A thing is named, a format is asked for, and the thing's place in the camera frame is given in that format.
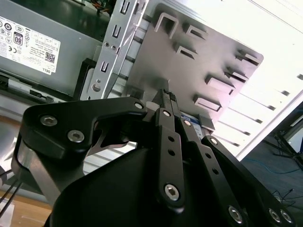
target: barcode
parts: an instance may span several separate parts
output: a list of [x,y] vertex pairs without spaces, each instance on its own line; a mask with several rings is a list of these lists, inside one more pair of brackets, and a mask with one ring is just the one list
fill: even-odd
[[45,53],[45,60],[50,63],[55,63],[55,57],[56,56],[51,53],[48,53],[48,52]]

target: sticker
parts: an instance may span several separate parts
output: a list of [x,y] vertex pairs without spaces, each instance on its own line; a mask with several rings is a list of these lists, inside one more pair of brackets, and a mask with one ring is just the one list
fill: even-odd
[[0,17],[0,56],[51,75],[56,72],[60,42]]
[[203,139],[203,133],[202,133],[202,130],[201,130],[199,120],[195,119],[195,118],[192,118],[192,117],[185,116],[185,115],[182,115],[182,117],[192,123],[199,139],[200,140]]

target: gray metal sheet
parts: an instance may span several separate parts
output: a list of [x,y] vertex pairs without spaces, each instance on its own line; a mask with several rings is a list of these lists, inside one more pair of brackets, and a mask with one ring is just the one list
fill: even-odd
[[57,70],[51,75],[2,57],[0,69],[72,96],[82,61],[92,59],[102,43],[9,0],[0,1],[0,16],[61,42]]
[[[162,12],[179,22],[173,35],[171,31],[174,26],[167,19],[163,19],[158,32],[155,31]],[[201,30],[201,37],[187,33],[189,26]],[[225,75],[226,72],[240,72],[248,80],[257,68],[255,64],[237,58],[246,54],[249,54],[248,58],[255,57],[254,61],[258,62],[258,66],[263,61],[261,54],[243,44],[164,4],[159,4],[130,72],[125,93],[128,92],[128,87],[137,87],[145,91],[145,101],[151,101],[157,90],[162,88],[158,86],[159,79],[165,79],[169,81],[169,89],[176,95],[181,111],[195,116],[201,114],[216,121],[244,85],[244,82],[233,84]],[[206,78],[209,76],[227,86],[235,86],[235,90],[229,95],[222,92],[222,88],[216,89],[207,85]],[[195,96],[216,105],[220,104],[222,108],[218,108],[218,111],[201,108],[195,105]]]

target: bolt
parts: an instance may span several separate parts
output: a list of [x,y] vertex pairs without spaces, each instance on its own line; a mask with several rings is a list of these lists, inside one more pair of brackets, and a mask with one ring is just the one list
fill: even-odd
[[292,223],[292,219],[290,218],[290,216],[284,211],[284,210],[281,210],[281,214],[282,214],[282,217],[284,217],[284,219],[286,221],[288,221],[289,223]]
[[268,211],[273,220],[275,220],[277,223],[281,222],[280,217],[272,209],[268,209]]
[[187,120],[184,120],[184,123],[187,125],[187,126],[191,126],[191,123],[189,122],[189,121],[187,121]]
[[56,118],[49,115],[41,117],[40,122],[45,126],[55,126],[58,123]]
[[214,138],[210,138],[210,141],[211,141],[214,145],[218,145],[218,142],[217,142]]
[[71,142],[75,143],[81,143],[82,141],[84,141],[84,134],[78,130],[69,131],[67,137]]
[[170,113],[167,112],[166,110],[163,110],[163,113],[164,113],[166,116],[170,117]]
[[143,109],[143,106],[140,103],[135,103],[134,104],[138,109]]
[[171,185],[171,184],[167,184],[165,187],[164,187],[164,191],[165,191],[165,194],[173,201],[177,201],[179,199],[179,191],[178,189]]
[[236,208],[234,208],[233,206],[229,206],[228,212],[232,219],[234,219],[238,224],[242,224],[243,218]]

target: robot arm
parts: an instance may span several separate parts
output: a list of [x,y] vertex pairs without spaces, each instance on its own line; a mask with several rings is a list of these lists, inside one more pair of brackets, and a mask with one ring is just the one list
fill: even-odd
[[[201,141],[160,90],[133,97],[26,110],[12,169],[39,187],[53,211],[45,226],[294,227],[292,215],[214,137]],[[88,154],[137,148],[84,176]]]

